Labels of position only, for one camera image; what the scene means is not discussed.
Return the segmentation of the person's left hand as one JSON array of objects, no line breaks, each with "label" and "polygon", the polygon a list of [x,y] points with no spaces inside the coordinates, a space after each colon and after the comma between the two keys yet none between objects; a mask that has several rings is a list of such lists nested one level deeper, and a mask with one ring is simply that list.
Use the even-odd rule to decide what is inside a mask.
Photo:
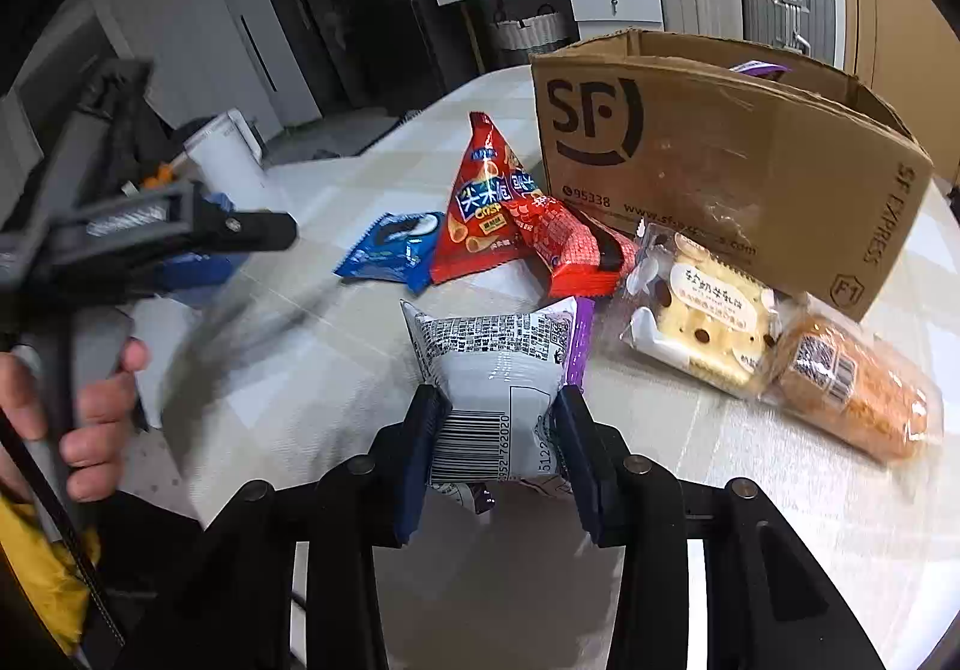
[{"label": "person's left hand", "polygon": [[[60,439],[60,455],[71,468],[67,489],[76,503],[105,500],[121,483],[122,454],[132,433],[132,413],[139,389],[135,374],[148,366],[148,347],[130,338],[121,366],[103,381],[76,392],[80,422]],[[37,397],[36,379],[25,361],[2,353],[2,410],[14,431],[25,441],[43,439],[47,433],[43,404]]]}]

